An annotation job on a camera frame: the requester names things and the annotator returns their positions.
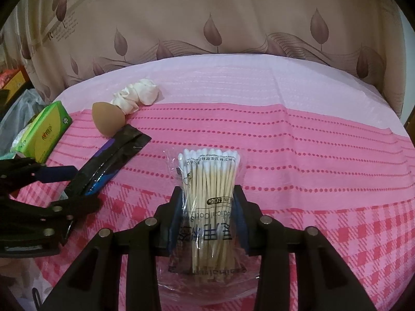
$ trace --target light pink fabric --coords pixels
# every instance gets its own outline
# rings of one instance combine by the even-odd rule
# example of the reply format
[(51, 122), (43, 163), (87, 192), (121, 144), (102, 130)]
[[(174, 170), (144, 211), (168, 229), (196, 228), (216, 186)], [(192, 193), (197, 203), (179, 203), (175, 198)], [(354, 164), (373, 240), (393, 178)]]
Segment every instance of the light pink fabric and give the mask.
[[(49, 165), (81, 167), (106, 141), (91, 111), (73, 124)], [(128, 122), (152, 141), (103, 189), (103, 207), (79, 225), (60, 255), (37, 259), (52, 285), (101, 228), (114, 231), (152, 216), (174, 183), (164, 150), (190, 145), (246, 152), (248, 200), (285, 226), (322, 230), (359, 278), (378, 310), (388, 310), (415, 270), (415, 149), (390, 129), (287, 109), (282, 105), (156, 104)], [(34, 183), (19, 200), (45, 206), (65, 184)], [(125, 263), (121, 310), (125, 308)], [(296, 283), (291, 285), (296, 310)], [(163, 310), (252, 310), (254, 296), (204, 308), (164, 304)]]
[(134, 65), (91, 78), (61, 93), (71, 113), (111, 101), (113, 93), (141, 78), (161, 90), (158, 103), (283, 104), (309, 111), (390, 128), (407, 136), (379, 92), (353, 76), (323, 64), (272, 55), (199, 55), (167, 58)]

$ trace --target metal screw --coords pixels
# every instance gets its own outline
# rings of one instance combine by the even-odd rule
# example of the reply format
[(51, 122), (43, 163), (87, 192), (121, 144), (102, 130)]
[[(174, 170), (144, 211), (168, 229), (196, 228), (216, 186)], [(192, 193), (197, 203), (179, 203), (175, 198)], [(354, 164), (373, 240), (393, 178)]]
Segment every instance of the metal screw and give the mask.
[(316, 227), (308, 227), (307, 232), (311, 236), (317, 236), (318, 235), (318, 229)]
[(55, 230), (53, 228), (46, 228), (43, 230), (43, 235), (45, 236), (52, 236), (55, 233)]
[(108, 228), (103, 228), (98, 233), (100, 237), (107, 237), (109, 236), (109, 234), (111, 234), (111, 230), (109, 230)]
[(263, 215), (261, 216), (261, 218), (259, 219), (263, 224), (270, 224), (272, 222), (272, 217), (268, 216), (268, 215)]
[(151, 227), (152, 225), (155, 225), (157, 223), (157, 219), (155, 217), (149, 217), (146, 219), (146, 224)]

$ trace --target red dotted stripe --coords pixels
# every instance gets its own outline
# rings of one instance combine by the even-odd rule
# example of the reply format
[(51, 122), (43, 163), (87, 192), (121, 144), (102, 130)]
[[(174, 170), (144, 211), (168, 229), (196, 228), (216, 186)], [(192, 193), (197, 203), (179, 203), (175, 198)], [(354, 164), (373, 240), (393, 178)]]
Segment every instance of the red dotted stripe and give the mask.
[(151, 171), (146, 171), (146, 170), (143, 170), (143, 169), (137, 169), (137, 168), (131, 168), (131, 167), (124, 167), (124, 169), (126, 169), (127, 171), (135, 172), (135, 173), (141, 173), (141, 174), (146, 174), (146, 175), (151, 175), (151, 176), (157, 176), (157, 177), (165, 178), (165, 179), (174, 179), (173, 176), (168, 175), (168, 174), (151, 172)]
[(71, 126), (70, 126), (70, 128), (71, 128), (71, 129), (82, 129), (82, 130), (92, 130), (92, 129), (95, 129), (95, 127), (94, 127), (94, 126), (79, 127), (79, 126), (73, 126), (73, 125), (71, 125)]
[(182, 143), (176, 141), (163, 141), (163, 140), (152, 140), (152, 143), (156, 144), (169, 144), (169, 145), (182, 145), (182, 146), (198, 146), (198, 147), (214, 147), (214, 148), (230, 148), (231, 150), (239, 150), (239, 147), (231, 145), (217, 145), (217, 144), (195, 144), (195, 143)]
[(88, 123), (92, 123), (93, 122), (93, 120), (92, 119), (79, 119), (79, 118), (76, 118), (76, 121), (86, 121), (86, 122), (88, 122)]
[(388, 188), (302, 188), (294, 185), (287, 185), (283, 187), (256, 187), (256, 186), (244, 186), (244, 189), (246, 190), (258, 190), (258, 191), (287, 191), (289, 189), (295, 189), (300, 192), (304, 193), (322, 193), (322, 192), (385, 192), (385, 191), (396, 191), (396, 190), (403, 190), (403, 189), (409, 189), (415, 185), (415, 182), (412, 183), (409, 186), (405, 187), (388, 187)]
[(149, 157), (149, 158), (156, 158), (156, 159), (165, 159), (165, 155), (157, 155), (157, 154), (143, 154), (139, 153), (138, 156), (140, 157)]
[(49, 159), (48, 162), (59, 165), (59, 166), (65, 166), (64, 164), (61, 164), (60, 162), (57, 162), (55, 160)]
[[(212, 144), (194, 144), (194, 143), (182, 143), (182, 142), (176, 142), (176, 141), (163, 141), (163, 140), (152, 140), (152, 143), (156, 144), (169, 144), (169, 145), (183, 145), (183, 146), (199, 146), (199, 147), (219, 147), (219, 148), (230, 148), (230, 149), (236, 149), (239, 150), (239, 147), (234, 146), (228, 146), (228, 145), (212, 145)], [(378, 161), (378, 160), (367, 160), (367, 159), (357, 159), (357, 158), (345, 158), (345, 157), (337, 157), (333, 155), (324, 155), (324, 154), (315, 154), (315, 153), (305, 153), (305, 152), (297, 152), (294, 151), (293, 148), (281, 148), (281, 149), (275, 149), (275, 150), (256, 150), (256, 149), (247, 149), (248, 152), (258, 152), (258, 153), (278, 153), (278, 152), (294, 152), (297, 156), (313, 156), (317, 158), (328, 158), (328, 159), (334, 159), (334, 160), (346, 160), (346, 161), (359, 161), (359, 162), (370, 162), (374, 164), (384, 164), (384, 165), (403, 165), (407, 162), (407, 160), (404, 160), (403, 162), (388, 162), (388, 161)]]
[(65, 133), (65, 136), (74, 137), (74, 138), (102, 138), (102, 136), (78, 136), (76, 134)]
[(60, 145), (67, 145), (67, 146), (71, 146), (71, 147), (80, 147), (80, 148), (95, 148), (95, 149), (99, 149), (98, 146), (80, 146), (80, 145), (75, 145), (75, 144), (70, 144), (70, 143), (66, 143), (64, 141), (59, 141)]
[[(252, 124), (252, 125), (274, 125), (274, 124), (280, 124), (280, 123), (287, 123), (288, 125), (290, 125), (293, 128), (297, 128), (297, 129), (304, 129), (304, 130), (310, 130), (310, 131), (315, 131), (315, 132), (322, 132), (322, 133), (330, 133), (330, 134), (338, 134), (340, 136), (347, 136), (347, 137), (353, 137), (353, 138), (358, 138), (358, 139), (365, 139), (368, 141), (376, 141), (377, 143), (383, 143), (383, 144), (388, 144), (388, 145), (393, 145), (396, 144), (396, 142), (390, 143), (387, 141), (383, 141), (383, 140), (376, 140), (376, 139), (372, 139), (372, 138), (368, 138), (368, 137), (362, 137), (362, 136), (356, 136), (353, 134), (348, 134), (348, 133), (344, 133), (344, 132), (337, 132), (337, 131), (326, 131), (326, 130), (322, 130), (322, 129), (315, 129), (312, 127), (307, 127), (307, 126), (301, 126), (301, 125), (293, 125), (291, 124), (289, 121), (287, 120), (277, 120), (277, 121), (271, 121), (271, 122), (256, 122), (256, 121), (241, 121), (241, 120), (228, 120), (228, 119), (218, 119), (218, 118), (184, 118), (184, 117), (140, 117), (140, 118), (144, 118), (144, 119), (159, 119), (159, 120), (168, 120), (168, 119), (177, 119), (177, 120), (189, 120), (189, 121), (223, 121), (223, 122), (233, 122), (233, 123), (242, 123), (242, 124)], [(148, 130), (157, 130), (160, 128), (145, 128)]]
[(263, 167), (263, 166), (255, 166), (255, 165), (247, 165), (246, 168), (250, 169), (264, 169), (264, 170), (281, 170), (281, 169), (295, 169), (301, 173), (328, 173), (328, 174), (338, 174), (338, 175), (359, 175), (359, 176), (386, 176), (386, 177), (394, 177), (394, 176), (407, 176), (412, 172), (409, 171), (405, 174), (370, 174), (370, 173), (360, 173), (360, 172), (340, 172), (340, 171), (332, 171), (327, 169), (300, 169), (297, 166), (277, 166), (277, 167)]
[(196, 111), (218, 111), (218, 110), (225, 110), (225, 111), (234, 111), (234, 112), (243, 112), (243, 113), (249, 113), (249, 114), (272, 114), (272, 113), (277, 113), (277, 112), (283, 112), (285, 114), (287, 114), (290, 117), (296, 117), (296, 118), (301, 118), (301, 119), (308, 119), (308, 120), (314, 120), (314, 121), (320, 121), (323, 123), (330, 123), (330, 124), (336, 124), (336, 125), (343, 125), (346, 127), (351, 127), (354, 129), (359, 129), (359, 130), (363, 130), (363, 131), (367, 131), (367, 132), (371, 132), (371, 133), (376, 133), (376, 134), (381, 134), (383, 136), (389, 136), (391, 133), (383, 133), (383, 132), (378, 132), (378, 131), (373, 131), (370, 129), (365, 129), (363, 127), (359, 127), (359, 126), (355, 126), (355, 125), (350, 125), (350, 124), (346, 124), (346, 123), (340, 123), (338, 121), (330, 121), (330, 120), (324, 120), (324, 119), (319, 119), (319, 118), (313, 118), (313, 117), (305, 117), (305, 116), (299, 116), (299, 115), (295, 115), (295, 114), (289, 114), (287, 112), (287, 110), (271, 110), (271, 111), (245, 111), (245, 110), (236, 110), (236, 109), (229, 109), (229, 108), (215, 108), (215, 109), (206, 109), (206, 108), (144, 108), (142, 109), (142, 111), (151, 111), (151, 110), (196, 110)]
[(380, 153), (386, 153), (386, 154), (400, 154), (403, 151), (397, 151), (397, 152), (390, 152), (390, 151), (384, 151), (384, 150), (377, 150), (375, 148), (369, 148), (369, 147), (362, 147), (362, 146), (355, 146), (355, 145), (349, 145), (349, 144), (338, 144), (338, 143), (331, 143), (328, 141), (322, 141), (322, 140), (315, 140), (315, 139), (305, 139), (305, 138), (297, 138), (294, 137), (291, 133), (279, 133), (279, 134), (268, 134), (268, 135), (256, 135), (256, 134), (250, 134), (250, 133), (236, 133), (236, 132), (225, 132), (225, 131), (215, 131), (215, 130), (188, 130), (188, 129), (170, 129), (170, 128), (157, 128), (157, 127), (139, 127), (140, 130), (155, 130), (155, 131), (178, 131), (178, 132), (192, 132), (192, 133), (217, 133), (217, 134), (227, 134), (232, 136), (242, 136), (242, 137), (253, 137), (253, 138), (276, 138), (281, 136), (289, 136), (294, 140), (299, 141), (308, 141), (311, 143), (317, 143), (317, 144), (324, 144), (324, 145), (331, 145), (331, 146), (342, 146), (342, 147), (350, 147), (350, 148), (357, 148), (359, 150), (370, 150), (374, 152), (380, 152)]
[(277, 213), (292, 213), (292, 212), (296, 212), (296, 213), (305, 213), (305, 214), (312, 214), (312, 215), (324, 215), (324, 214), (347, 214), (350, 212), (361, 212), (361, 211), (369, 211), (369, 210), (375, 210), (375, 209), (390, 209), (392, 206), (398, 206), (398, 205), (406, 205), (408, 203), (410, 203), (413, 199), (415, 199), (415, 197), (412, 197), (409, 200), (404, 200), (404, 201), (399, 201), (399, 202), (394, 202), (394, 203), (387, 203), (381, 206), (370, 206), (370, 207), (358, 207), (358, 208), (349, 208), (349, 209), (337, 209), (337, 210), (304, 210), (304, 209), (300, 209), (300, 208), (287, 208), (287, 209), (276, 209), (274, 210)]

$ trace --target tissue box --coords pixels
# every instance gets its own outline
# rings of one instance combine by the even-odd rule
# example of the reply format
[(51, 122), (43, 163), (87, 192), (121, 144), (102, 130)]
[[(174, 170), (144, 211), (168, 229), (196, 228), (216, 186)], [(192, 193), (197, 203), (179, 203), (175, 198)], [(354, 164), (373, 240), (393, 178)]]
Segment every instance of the tissue box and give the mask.
[(15, 148), (16, 152), (44, 163), (71, 123), (72, 118), (61, 101), (50, 104), (29, 124)]

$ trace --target cotton swab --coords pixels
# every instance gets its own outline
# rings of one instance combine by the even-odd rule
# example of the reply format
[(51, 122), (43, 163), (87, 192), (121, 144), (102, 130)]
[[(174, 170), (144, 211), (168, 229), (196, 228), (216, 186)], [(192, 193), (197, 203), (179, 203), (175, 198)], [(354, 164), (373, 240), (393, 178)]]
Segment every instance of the cotton swab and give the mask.
[(236, 151), (213, 148), (185, 149), (178, 155), (178, 162), (193, 231), (192, 270), (207, 272), (203, 280), (223, 281), (224, 276), (212, 272), (227, 270), (229, 273), (235, 265), (235, 240), (229, 231), (229, 216), (240, 156)]

